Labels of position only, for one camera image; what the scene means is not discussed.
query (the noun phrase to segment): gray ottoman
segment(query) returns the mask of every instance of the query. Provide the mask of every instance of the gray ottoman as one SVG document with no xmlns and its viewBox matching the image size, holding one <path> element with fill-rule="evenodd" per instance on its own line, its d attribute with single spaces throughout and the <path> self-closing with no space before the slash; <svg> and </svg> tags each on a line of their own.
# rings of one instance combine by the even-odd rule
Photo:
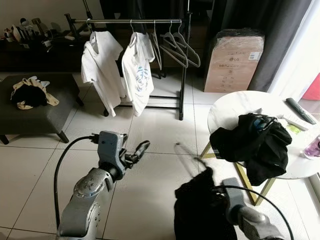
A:
<svg viewBox="0 0 320 240">
<path fill-rule="evenodd" d="M 48 104 L 21 110 L 11 103 L 13 85 L 22 78 L 32 76 L 37 76 L 41 81 L 50 81 L 46 90 L 59 100 L 57 106 Z M 78 94 L 79 88 L 72 74 L 30 73 L 6 77 L 0 82 L 0 140 L 8 144 L 8 134 L 57 134 L 64 143 L 68 143 L 62 128 L 75 101 L 83 106 Z"/>
</svg>

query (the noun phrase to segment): black cable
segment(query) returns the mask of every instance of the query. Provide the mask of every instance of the black cable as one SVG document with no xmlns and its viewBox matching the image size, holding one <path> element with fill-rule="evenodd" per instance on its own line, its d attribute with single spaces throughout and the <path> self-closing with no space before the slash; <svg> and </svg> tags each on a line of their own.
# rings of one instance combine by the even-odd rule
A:
<svg viewBox="0 0 320 240">
<path fill-rule="evenodd" d="M 56 228 L 58 229 L 60 225 L 60 213 L 59 213 L 59 201 L 58 201 L 58 173 L 59 168 L 61 165 L 62 160 L 64 159 L 66 153 L 68 150 L 72 147 L 73 144 L 76 142 L 83 140 L 83 139 L 93 139 L 94 136 L 82 136 L 77 138 L 76 140 L 72 141 L 63 151 L 54 172 L 54 179 L 53 179 L 53 195 L 54 195 L 54 210 L 55 210 L 55 222 L 56 222 Z"/>
<path fill-rule="evenodd" d="M 270 203 L 277 211 L 278 213 L 281 215 L 281 217 L 283 218 L 285 224 L 286 224 L 286 227 L 288 228 L 289 230 L 289 233 L 290 233 L 290 238 L 291 240 L 295 240 L 294 238 L 294 234 L 290 228 L 290 225 L 286 219 L 286 217 L 284 216 L 284 214 L 280 211 L 280 209 L 272 202 L 270 201 L 268 198 L 266 198 L 265 196 L 263 196 L 262 194 L 260 194 L 259 192 L 255 191 L 255 190 L 252 190 L 252 189 L 249 189 L 249 188 L 246 188 L 246 187 L 242 187 L 242 186 L 232 186 L 232 185 L 220 185 L 220 186 L 215 186 L 213 187 L 213 189 L 241 189 L 241 190 L 245 190 L 245 191 L 249 191 L 249 192 L 252 192 L 254 194 L 257 194 L 258 196 L 260 196 L 261 198 L 263 198 L 264 200 L 266 200 L 268 203 Z"/>
</svg>

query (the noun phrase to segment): ottoman leg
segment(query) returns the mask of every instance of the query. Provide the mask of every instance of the ottoman leg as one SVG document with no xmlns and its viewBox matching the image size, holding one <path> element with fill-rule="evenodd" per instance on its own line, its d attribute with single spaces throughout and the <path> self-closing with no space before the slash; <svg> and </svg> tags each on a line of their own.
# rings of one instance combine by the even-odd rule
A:
<svg viewBox="0 0 320 240">
<path fill-rule="evenodd" d="M 83 102 L 83 101 L 80 99 L 80 97 L 78 97 L 78 96 L 76 97 L 76 102 L 77 102 L 77 103 L 79 104 L 79 106 L 81 106 L 81 107 L 82 107 L 83 105 L 85 105 L 84 102 Z"/>
<path fill-rule="evenodd" d="M 65 144 L 67 144 L 69 142 L 69 139 L 65 135 L 64 131 L 61 131 L 60 133 L 57 133 L 57 135 L 62 140 L 62 142 L 64 142 Z"/>
<path fill-rule="evenodd" d="M 9 140 L 6 137 L 6 135 L 0 135 L 0 140 L 1 142 L 3 142 L 4 145 L 7 145 L 9 143 Z"/>
</svg>

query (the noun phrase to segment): remote control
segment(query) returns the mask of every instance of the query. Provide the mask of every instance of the remote control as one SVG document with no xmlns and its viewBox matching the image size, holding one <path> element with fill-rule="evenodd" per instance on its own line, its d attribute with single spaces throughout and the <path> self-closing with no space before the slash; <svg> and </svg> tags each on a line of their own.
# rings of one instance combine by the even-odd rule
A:
<svg viewBox="0 0 320 240">
<path fill-rule="evenodd" d="M 313 120 L 308 113 L 291 97 L 285 100 L 304 120 L 310 124 L 316 124 L 317 122 Z"/>
<path fill-rule="evenodd" d="M 302 120 L 294 114 L 285 114 L 282 118 L 285 119 L 289 124 L 295 125 L 297 128 L 303 131 L 309 130 L 312 126 L 310 123 Z"/>
</svg>

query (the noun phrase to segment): clothing rack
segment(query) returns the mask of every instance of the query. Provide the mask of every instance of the clothing rack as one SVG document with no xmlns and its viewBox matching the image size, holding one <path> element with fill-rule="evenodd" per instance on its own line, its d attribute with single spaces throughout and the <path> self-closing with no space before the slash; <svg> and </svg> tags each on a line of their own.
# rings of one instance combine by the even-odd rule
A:
<svg viewBox="0 0 320 240">
<path fill-rule="evenodd" d="M 91 28 L 94 29 L 94 24 L 177 24 L 181 22 L 186 23 L 185 30 L 185 41 L 189 44 L 190 39 L 190 29 L 191 29 L 191 12 L 189 12 L 189 1 L 187 4 L 187 18 L 182 21 L 181 19 L 90 19 L 87 20 L 77 20 L 70 17 L 70 14 L 65 14 L 65 17 L 69 23 L 70 30 L 73 36 L 78 40 L 80 38 L 80 32 L 83 31 L 88 25 L 91 25 Z M 82 24 L 82 26 L 77 29 L 75 24 Z M 185 55 L 188 57 L 188 48 L 186 49 Z M 171 107 L 171 106 L 149 106 L 147 105 L 145 108 L 147 109 L 172 109 L 179 110 L 179 120 L 182 121 L 184 119 L 184 97 L 185 97 L 185 85 L 186 85 L 186 76 L 187 76 L 187 68 L 183 67 L 182 77 L 181 77 L 181 89 L 178 93 L 178 96 L 159 96 L 159 95 L 150 95 L 150 98 L 156 99 L 177 99 L 179 100 L 179 107 Z M 131 105 L 118 105 L 118 107 L 132 107 Z M 104 116 L 108 116 L 109 113 L 105 109 L 103 112 Z"/>
</svg>

